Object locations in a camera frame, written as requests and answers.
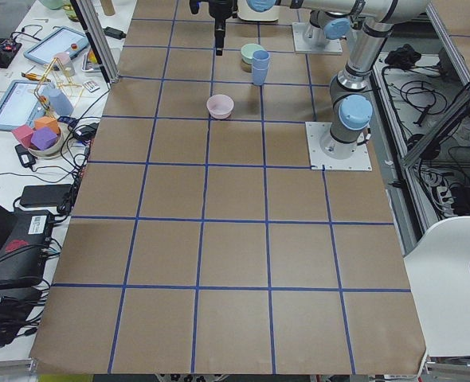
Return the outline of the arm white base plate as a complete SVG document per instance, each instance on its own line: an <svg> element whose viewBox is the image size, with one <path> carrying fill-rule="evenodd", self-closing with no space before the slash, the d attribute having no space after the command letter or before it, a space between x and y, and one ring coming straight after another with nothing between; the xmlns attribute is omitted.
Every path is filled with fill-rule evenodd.
<svg viewBox="0 0 470 382"><path fill-rule="evenodd" d="M294 22L292 36L296 53L341 55L343 48L340 42L342 29L333 24L323 28L315 27L309 23Z"/></svg>
<svg viewBox="0 0 470 382"><path fill-rule="evenodd" d="M331 136L331 123L306 122L307 148L312 170L371 171L372 165L364 134L352 143Z"/></svg>

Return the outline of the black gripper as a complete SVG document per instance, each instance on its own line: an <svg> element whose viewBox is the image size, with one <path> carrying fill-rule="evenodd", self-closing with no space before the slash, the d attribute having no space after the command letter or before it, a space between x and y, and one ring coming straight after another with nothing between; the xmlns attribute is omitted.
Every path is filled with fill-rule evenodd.
<svg viewBox="0 0 470 382"><path fill-rule="evenodd" d="M225 20L237 16L237 1L234 0L190 0L190 12L198 14L200 3L206 2L209 15L215 19L214 37L215 53L221 56L224 50L225 42Z"/></svg>

